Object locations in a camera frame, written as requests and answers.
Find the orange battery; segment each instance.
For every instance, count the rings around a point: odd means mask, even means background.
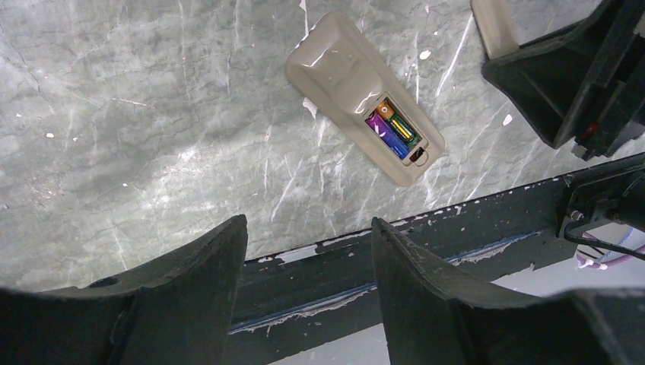
[[[379,113],[380,116],[383,117],[385,120],[389,120],[394,116],[394,110],[392,110],[392,107],[387,103],[387,100],[384,100],[379,106],[377,107],[377,113]]]

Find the gray marble surface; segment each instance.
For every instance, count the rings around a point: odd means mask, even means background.
[[[596,3],[516,0],[519,38]],[[306,25],[331,10],[446,139],[411,188],[314,118],[284,76]],[[252,259],[589,166],[544,146],[481,78],[466,0],[0,0],[0,56],[0,284],[25,290],[86,285],[233,214],[249,220]]]

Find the cable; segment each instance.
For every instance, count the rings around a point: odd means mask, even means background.
[[[583,255],[585,255],[585,256],[587,256],[587,257],[589,257],[589,258],[590,258],[590,259],[592,259],[592,260],[596,260],[596,259],[597,259],[597,257],[595,257],[594,255],[590,255],[590,254],[588,254],[588,253],[586,253],[586,252],[584,252],[584,251],[580,251],[580,250],[578,250],[578,252],[579,252],[579,253],[581,253],[581,254],[583,254]]]
[[[622,246],[607,243],[605,241],[593,240],[593,239],[590,239],[590,238],[583,238],[583,237],[580,237],[580,236],[574,236],[574,235],[570,234],[569,231],[572,229],[572,228],[570,228],[570,226],[573,223],[577,223],[577,222],[571,222],[571,223],[567,224],[566,226],[564,226],[564,239],[565,240],[567,240],[569,242],[577,243],[577,244],[583,245],[583,246],[596,247],[598,249],[608,249],[609,251],[623,253],[625,255],[629,255],[629,256],[635,257],[636,259],[645,261],[645,254],[643,254],[641,252],[634,251],[632,249],[626,249],[626,248],[624,248]]]

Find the beige remote control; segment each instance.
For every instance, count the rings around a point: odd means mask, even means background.
[[[443,153],[439,131],[347,15],[321,17],[285,71],[395,183],[412,185]]]

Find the purple battery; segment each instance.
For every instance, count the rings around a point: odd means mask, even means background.
[[[401,160],[408,156],[408,146],[399,139],[398,135],[385,123],[385,120],[380,115],[372,113],[369,118],[365,119],[365,122]]]

